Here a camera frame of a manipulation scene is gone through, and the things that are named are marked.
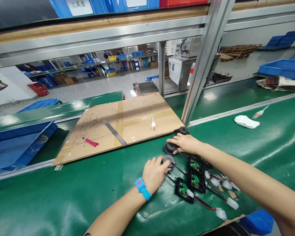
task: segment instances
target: blue wristband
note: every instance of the blue wristband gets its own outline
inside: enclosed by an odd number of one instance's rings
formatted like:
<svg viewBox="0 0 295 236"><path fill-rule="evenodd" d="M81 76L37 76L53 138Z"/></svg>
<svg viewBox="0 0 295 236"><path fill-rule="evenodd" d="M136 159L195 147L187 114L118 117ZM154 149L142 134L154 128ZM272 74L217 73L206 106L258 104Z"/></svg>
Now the blue wristband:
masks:
<svg viewBox="0 0 295 236"><path fill-rule="evenodd" d="M139 179L137 179L136 185L137 185L137 188L138 188L139 192L143 194L143 196L145 197L145 199L147 201L150 200L150 198L152 197L152 195L145 188L145 183L144 183L142 177L140 177Z"/></svg>

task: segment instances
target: hand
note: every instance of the hand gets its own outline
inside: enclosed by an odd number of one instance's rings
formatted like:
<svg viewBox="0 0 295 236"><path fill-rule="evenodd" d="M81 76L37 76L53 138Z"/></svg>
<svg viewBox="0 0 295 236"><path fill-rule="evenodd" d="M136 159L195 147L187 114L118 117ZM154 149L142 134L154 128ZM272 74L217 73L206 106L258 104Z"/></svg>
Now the hand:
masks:
<svg viewBox="0 0 295 236"><path fill-rule="evenodd" d="M204 143L200 142L191 135L183 135L178 133L177 136L174 136L172 139L167 139L167 142L176 144L179 146L178 150L183 152L188 152L191 154L199 155L199 150L201 150Z"/></svg>
<svg viewBox="0 0 295 236"><path fill-rule="evenodd" d="M161 186L164 181L165 175L170 171L170 160L167 159L162 165L161 162L163 156L159 156L157 159L153 157L152 160L148 160L144 166L142 179L145 183L146 189L150 194L154 194L156 190Z"/></svg>

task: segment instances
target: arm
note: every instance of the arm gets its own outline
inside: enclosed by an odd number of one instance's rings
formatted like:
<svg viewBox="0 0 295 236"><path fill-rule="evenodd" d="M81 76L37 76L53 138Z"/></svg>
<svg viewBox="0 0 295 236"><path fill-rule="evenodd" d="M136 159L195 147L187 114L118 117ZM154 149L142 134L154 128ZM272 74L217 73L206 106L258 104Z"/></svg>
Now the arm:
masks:
<svg viewBox="0 0 295 236"><path fill-rule="evenodd" d="M163 156L148 160L144 166L142 179L150 194L154 194L164 181L170 168L170 160L161 165ZM137 187L133 187L122 198L106 209L89 227L86 234L90 236L117 236L122 235L131 219L146 203L144 196Z"/></svg>
<svg viewBox="0 0 295 236"><path fill-rule="evenodd" d="M257 168L200 142L191 135L177 134L167 142L180 151L197 154L223 172L236 186L268 211L283 235L295 235L295 192Z"/></svg>

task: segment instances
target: red utility knife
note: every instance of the red utility knife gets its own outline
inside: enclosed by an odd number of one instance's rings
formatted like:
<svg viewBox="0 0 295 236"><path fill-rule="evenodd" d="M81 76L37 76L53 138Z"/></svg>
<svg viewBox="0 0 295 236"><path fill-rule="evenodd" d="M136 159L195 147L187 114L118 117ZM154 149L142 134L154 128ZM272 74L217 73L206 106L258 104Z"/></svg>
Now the red utility knife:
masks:
<svg viewBox="0 0 295 236"><path fill-rule="evenodd" d="M99 145L99 143L96 143L96 142L92 142L91 140L89 139L86 139L84 137L82 137L87 143L91 144L93 147L96 147L97 145Z"/></svg>

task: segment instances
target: cardboard sheet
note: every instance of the cardboard sheet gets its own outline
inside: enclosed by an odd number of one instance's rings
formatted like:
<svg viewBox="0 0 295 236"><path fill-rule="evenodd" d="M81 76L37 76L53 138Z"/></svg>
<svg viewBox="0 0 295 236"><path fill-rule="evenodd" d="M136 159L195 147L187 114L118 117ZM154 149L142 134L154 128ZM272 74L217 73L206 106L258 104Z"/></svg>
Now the cardboard sheet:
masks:
<svg viewBox="0 0 295 236"><path fill-rule="evenodd" d="M152 116L155 131L151 127ZM171 133L184 126L159 93L97 105L85 110L52 166L122 147L103 123L104 119L128 145ZM93 147L82 137L99 145Z"/></svg>

